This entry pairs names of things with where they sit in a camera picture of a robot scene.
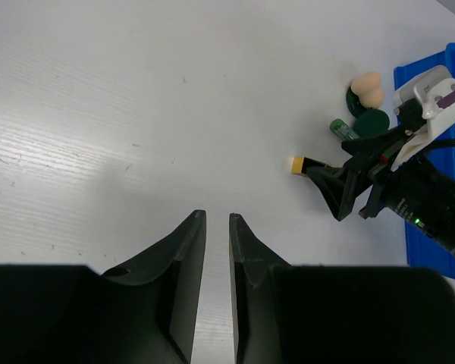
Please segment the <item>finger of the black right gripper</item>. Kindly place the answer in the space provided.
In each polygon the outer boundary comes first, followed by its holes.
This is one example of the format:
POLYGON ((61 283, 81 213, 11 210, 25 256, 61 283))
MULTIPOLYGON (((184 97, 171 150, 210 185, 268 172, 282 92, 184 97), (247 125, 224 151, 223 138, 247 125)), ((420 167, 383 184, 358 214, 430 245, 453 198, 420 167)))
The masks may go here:
POLYGON ((337 221, 351 214, 356 198, 372 185, 364 173, 345 167, 310 167, 306 175, 318 187, 337 221))
POLYGON ((356 156, 358 154, 371 156, 377 152, 385 151, 405 138, 406 134, 404 129, 395 127, 377 136, 345 140, 341 143, 341 148, 351 156, 356 156))

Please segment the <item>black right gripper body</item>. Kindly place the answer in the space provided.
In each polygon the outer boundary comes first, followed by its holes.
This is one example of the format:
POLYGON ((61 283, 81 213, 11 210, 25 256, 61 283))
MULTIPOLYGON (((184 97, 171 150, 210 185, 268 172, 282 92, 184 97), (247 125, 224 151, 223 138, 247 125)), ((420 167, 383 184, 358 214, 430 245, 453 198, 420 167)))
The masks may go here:
POLYGON ((455 179, 437 169, 428 152, 378 174, 359 214, 373 218, 385 208, 455 257, 455 179))

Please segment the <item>long black gold lipstick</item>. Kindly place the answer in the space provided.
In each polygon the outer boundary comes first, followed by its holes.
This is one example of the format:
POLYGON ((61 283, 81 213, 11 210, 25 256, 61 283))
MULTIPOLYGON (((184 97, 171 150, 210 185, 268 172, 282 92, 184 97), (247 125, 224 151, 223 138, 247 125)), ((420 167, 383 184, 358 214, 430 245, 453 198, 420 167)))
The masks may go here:
POLYGON ((301 177, 314 177, 332 171, 330 165, 303 156, 294 157, 290 169, 291 174, 301 177))

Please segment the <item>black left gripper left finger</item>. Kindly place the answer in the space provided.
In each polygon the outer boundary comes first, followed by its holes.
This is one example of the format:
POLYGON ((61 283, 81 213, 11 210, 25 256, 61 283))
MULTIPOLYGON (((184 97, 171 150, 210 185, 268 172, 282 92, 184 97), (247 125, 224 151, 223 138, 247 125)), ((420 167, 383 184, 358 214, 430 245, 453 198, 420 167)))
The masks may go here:
POLYGON ((109 362, 189 363, 206 249, 206 213, 102 274, 111 282, 109 362))

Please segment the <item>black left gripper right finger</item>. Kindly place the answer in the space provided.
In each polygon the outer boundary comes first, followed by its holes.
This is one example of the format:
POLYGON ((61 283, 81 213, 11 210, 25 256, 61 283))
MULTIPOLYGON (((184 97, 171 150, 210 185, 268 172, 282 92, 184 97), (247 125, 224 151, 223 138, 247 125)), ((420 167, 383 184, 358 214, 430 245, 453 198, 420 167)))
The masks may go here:
POLYGON ((237 213, 229 216, 229 262, 235 362, 282 363, 271 273, 289 264, 237 213))

